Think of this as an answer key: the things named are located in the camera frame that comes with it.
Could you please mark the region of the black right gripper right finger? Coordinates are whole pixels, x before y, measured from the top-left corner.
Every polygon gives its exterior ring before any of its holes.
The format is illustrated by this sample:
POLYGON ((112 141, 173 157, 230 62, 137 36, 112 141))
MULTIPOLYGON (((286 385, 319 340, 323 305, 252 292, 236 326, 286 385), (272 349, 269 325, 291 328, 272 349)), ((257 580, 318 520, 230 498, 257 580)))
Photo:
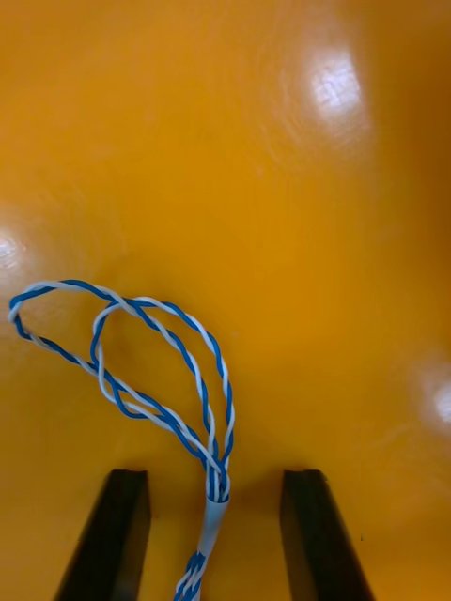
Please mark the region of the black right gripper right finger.
POLYGON ((279 523, 292 600, 375 598, 320 470, 284 472, 279 523))

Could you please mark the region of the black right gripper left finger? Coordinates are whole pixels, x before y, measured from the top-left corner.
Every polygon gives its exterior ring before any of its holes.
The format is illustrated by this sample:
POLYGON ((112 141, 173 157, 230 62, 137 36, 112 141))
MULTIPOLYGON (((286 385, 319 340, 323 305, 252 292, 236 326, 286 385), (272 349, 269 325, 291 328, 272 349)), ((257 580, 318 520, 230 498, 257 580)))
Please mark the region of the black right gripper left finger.
POLYGON ((111 470, 55 598, 136 600, 150 523, 148 473, 144 470, 111 470))

